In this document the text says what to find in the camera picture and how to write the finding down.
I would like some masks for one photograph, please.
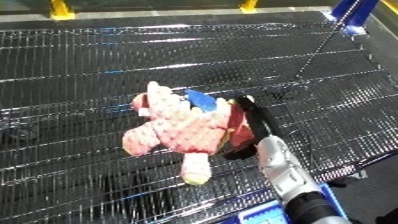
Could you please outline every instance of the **pink stuffed toy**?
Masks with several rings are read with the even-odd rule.
[[[253,139],[237,105],[222,98],[216,104],[216,110],[204,113],[198,107],[191,108],[188,101],[173,94],[169,87],[150,82],[147,93],[138,95],[132,102],[132,108],[149,121],[124,134],[123,148],[136,157],[160,144],[183,153],[181,177],[191,185],[204,184],[211,177],[209,156],[228,140],[235,147],[245,147]]]

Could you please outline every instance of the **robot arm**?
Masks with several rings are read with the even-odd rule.
[[[272,116],[249,98],[237,99],[255,136],[259,168],[294,224],[349,224],[324,197],[279,135]]]

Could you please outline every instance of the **metal grid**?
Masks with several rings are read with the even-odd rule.
[[[256,158],[216,155],[212,180],[192,187],[177,175],[181,155],[162,147],[126,155],[123,132],[143,122],[129,103],[151,80],[176,92],[253,95],[285,133],[309,133],[310,142],[303,132],[287,141],[319,182],[397,149],[396,82],[342,33],[313,53],[331,30],[272,23],[0,31],[0,223],[208,223],[272,198]]]

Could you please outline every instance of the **wire rack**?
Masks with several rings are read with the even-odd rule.
[[[121,137],[144,122],[129,103],[152,80],[176,92],[254,96],[285,133],[309,133],[286,140],[319,182],[396,150],[394,78],[340,32],[314,53],[331,30],[297,22],[0,31],[0,223],[212,223],[273,198],[256,158],[217,154],[213,178],[192,187],[178,176],[179,154],[128,156]]]

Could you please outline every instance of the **blue fabric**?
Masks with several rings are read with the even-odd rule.
[[[195,107],[202,109],[203,112],[211,112],[217,108],[216,99],[209,95],[192,89],[185,90],[185,94],[187,100]]]

